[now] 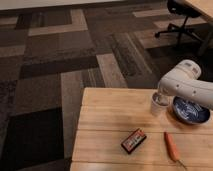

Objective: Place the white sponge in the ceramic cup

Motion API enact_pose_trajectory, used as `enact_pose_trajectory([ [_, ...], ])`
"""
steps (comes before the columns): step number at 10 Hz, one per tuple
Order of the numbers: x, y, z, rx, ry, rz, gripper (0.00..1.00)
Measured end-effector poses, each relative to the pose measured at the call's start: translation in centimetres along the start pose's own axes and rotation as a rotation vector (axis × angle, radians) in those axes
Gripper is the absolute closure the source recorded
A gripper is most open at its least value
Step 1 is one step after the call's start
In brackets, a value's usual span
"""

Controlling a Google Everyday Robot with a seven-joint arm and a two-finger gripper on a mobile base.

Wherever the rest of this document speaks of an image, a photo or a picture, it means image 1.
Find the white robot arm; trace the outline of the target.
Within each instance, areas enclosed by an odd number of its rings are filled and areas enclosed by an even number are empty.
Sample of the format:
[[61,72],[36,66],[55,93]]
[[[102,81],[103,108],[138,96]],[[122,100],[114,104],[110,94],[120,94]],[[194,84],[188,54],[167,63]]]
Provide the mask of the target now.
[[199,80],[200,66],[185,59],[166,73],[158,82],[158,92],[178,96],[213,110],[213,82]]

